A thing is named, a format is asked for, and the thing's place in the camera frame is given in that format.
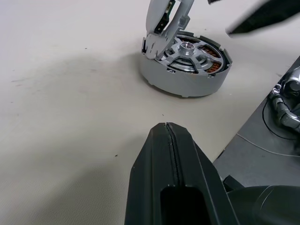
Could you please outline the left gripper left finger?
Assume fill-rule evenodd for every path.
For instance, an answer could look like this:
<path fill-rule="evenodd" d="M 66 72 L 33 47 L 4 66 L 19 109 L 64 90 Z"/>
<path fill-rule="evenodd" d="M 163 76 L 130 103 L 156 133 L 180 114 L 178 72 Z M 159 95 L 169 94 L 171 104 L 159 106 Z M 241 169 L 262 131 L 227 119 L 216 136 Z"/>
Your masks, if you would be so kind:
<path fill-rule="evenodd" d="M 176 185 L 172 140 L 166 123 L 149 132 L 130 172 L 125 224 L 162 224 L 161 192 Z"/>

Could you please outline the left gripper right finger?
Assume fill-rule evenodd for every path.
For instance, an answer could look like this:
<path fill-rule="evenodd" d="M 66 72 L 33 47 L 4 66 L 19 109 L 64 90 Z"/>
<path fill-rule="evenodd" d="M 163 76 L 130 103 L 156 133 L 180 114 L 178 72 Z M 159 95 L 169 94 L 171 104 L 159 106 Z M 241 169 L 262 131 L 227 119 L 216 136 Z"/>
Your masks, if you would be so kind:
<path fill-rule="evenodd" d="M 167 124 L 171 134 L 180 188 L 175 204 L 177 225 L 237 225 L 233 207 L 215 167 L 186 128 Z"/>

